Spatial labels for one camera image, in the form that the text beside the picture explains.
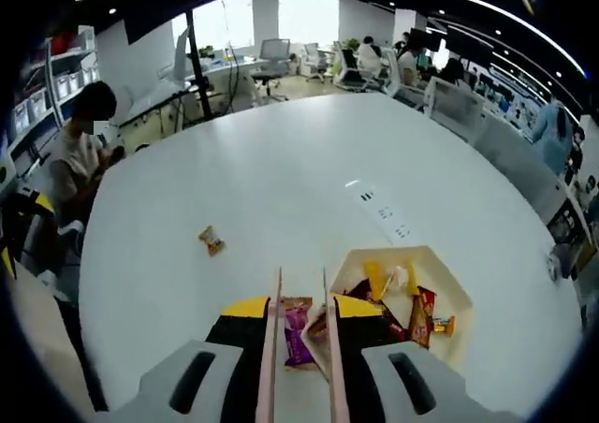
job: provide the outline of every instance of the person in blue shirt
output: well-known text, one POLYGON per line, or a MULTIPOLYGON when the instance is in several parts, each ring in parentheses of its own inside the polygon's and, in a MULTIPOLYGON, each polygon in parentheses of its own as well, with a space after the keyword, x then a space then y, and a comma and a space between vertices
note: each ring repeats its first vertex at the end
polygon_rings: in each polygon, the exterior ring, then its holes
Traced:
POLYGON ((558 176, 565 171, 565 163, 572 150, 572 133, 572 123, 562 104, 555 100, 539 110, 531 128, 534 149, 558 176))

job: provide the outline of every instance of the power outlet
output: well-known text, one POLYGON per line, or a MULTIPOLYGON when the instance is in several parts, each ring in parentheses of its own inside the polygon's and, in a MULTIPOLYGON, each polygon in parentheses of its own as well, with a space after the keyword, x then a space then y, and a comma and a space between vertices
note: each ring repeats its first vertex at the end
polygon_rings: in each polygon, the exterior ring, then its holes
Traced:
POLYGON ((346 184, 345 190, 373 218, 393 245, 422 244, 413 227, 403 216, 401 208, 393 205, 383 191, 359 180, 346 184))

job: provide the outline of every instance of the round table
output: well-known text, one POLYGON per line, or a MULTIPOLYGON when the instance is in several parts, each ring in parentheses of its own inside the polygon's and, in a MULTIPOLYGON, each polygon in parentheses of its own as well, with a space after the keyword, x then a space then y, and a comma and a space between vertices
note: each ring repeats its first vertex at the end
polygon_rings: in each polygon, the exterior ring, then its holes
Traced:
MULTIPOLYGON (((472 147, 380 94, 328 95, 227 115, 125 159, 95 199, 80 274, 86 350, 110 408, 220 311, 265 295, 323 298, 349 250, 390 245, 346 193, 384 186, 474 304, 461 374, 491 410, 528 416, 581 340, 569 281, 552 283, 552 239, 511 183, 472 147), (209 257, 208 225, 226 242, 209 257)), ((319 372, 286 372, 279 334, 275 420, 328 421, 319 372)))

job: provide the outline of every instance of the purple snack package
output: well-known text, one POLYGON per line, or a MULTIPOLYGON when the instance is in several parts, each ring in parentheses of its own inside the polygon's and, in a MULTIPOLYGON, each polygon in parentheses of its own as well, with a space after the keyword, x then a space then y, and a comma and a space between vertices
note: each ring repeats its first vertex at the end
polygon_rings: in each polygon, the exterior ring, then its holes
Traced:
POLYGON ((301 331, 308 323, 308 310, 310 306, 301 305, 285 309, 285 340, 289 359, 285 362, 287 367, 297 367, 314 362, 312 355, 301 341, 301 331))

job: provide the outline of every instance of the black pole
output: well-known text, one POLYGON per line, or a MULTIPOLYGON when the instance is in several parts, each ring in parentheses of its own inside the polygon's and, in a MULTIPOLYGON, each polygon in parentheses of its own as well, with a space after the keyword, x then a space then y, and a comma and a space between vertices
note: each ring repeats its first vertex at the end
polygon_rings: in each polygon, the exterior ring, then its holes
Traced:
POLYGON ((212 110, 210 109, 210 103, 208 102, 208 96, 206 95, 207 80, 202 75, 202 68, 199 65, 199 58, 197 58, 193 10, 190 9, 185 12, 185 17, 187 18, 187 26, 189 27, 187 37, 189 37, 189 47, 191 48, 191 64, 194 67, 194 75, 196 76, 197 88, 199 89, 199 102, 202 104, 202 109, 204 109, 204 118, 210 120, 212 118, 212 110))

